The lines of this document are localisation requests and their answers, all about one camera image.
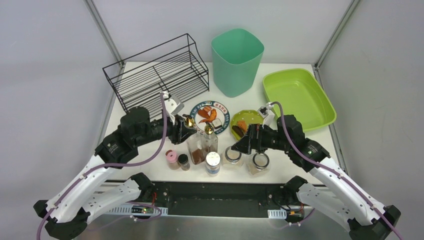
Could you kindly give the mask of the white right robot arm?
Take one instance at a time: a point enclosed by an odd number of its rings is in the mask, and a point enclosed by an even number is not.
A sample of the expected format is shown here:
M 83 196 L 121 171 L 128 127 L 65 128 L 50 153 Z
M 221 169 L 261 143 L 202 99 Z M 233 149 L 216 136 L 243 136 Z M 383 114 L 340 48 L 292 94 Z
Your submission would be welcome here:
M 355 183 L 318 142 L 305 136 L 302 125 L 293 115 L 277 119 L 277 129 L 264 124 L 250 124 L 247 133 L 231 149 L 243 154 L 283 151 L 305 172 L 324 184 L 332 195 L 322 192 L 300 176 L 293 177 L 283 189 L 291 197 L 313 207 L 348 231 L 353 240 L 384 240 L 395 226 L 401 212 L 394 205 L 385 206 Z

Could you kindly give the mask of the silver lid blue shaker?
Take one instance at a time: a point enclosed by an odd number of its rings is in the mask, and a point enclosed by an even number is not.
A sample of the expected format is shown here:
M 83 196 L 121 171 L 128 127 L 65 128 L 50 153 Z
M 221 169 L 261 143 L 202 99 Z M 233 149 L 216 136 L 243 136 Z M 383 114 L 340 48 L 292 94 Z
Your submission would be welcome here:
M 209 152 L 205 157 L 206 171 L 211 176 L 216 176 L 221 168 L 221 156 L 217 152 Z

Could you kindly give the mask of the glass bottle gold spout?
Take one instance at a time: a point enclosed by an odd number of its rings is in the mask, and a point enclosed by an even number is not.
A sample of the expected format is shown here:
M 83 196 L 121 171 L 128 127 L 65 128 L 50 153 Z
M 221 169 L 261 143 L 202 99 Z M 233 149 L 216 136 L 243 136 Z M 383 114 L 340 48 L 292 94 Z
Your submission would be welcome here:
M 204 134 L 201 136 L 201 144 L 204 156 L 211 152 L 218 152 L 218 136 L 210 123 L 207 123 L 204 127 Z

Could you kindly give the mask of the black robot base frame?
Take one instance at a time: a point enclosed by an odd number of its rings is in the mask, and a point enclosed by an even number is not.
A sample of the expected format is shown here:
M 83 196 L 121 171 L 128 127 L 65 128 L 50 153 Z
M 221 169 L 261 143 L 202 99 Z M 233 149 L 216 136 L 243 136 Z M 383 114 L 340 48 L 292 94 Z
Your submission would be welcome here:
M 135 201 L 168 209 L 169 215 L 268 218 L 273 210 L 295 223 L 306 216 L 302 203 L 283 190 L 283 184 L 153 182 Z

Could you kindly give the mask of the glass bottle brown contents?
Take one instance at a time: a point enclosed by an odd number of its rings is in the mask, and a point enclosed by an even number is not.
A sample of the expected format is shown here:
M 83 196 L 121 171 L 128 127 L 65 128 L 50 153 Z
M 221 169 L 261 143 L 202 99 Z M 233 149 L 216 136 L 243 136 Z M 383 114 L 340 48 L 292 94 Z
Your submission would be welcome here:
M 202 134 L 197 130 L 193 117 L 187 114 L 183 114 L 182 116 L 184 117 L 184 124 L 195 130 L 195 133 L 186 140 L 186 143 L 193 164 L 198 165 L 205 160 L 202 145 Z

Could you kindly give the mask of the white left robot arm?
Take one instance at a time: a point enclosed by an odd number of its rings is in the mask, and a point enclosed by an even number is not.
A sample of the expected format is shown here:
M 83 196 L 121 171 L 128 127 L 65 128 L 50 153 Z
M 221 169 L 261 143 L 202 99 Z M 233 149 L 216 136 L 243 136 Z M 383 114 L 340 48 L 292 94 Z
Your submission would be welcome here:
M 97 195 L 95 191 L 109 176 L 130 167 L 140 146 L 154 141 L 163 143 L 165 139 L 178 145 L 195 133 L 194 120 L 188 115 L 166 115 L 151 120 L 146 108 L 130 109 L 121 118 L 117 129 L 95 149 L 72 183 L 56 197 L 34 204 L 34 210 L 42 218 L 40 228 L 55 239 L 72 240 L 114 207 L 134 200 L 147 202 L 154 185 L 143 173 L 134 174 L 123 184 L 101 194 Z

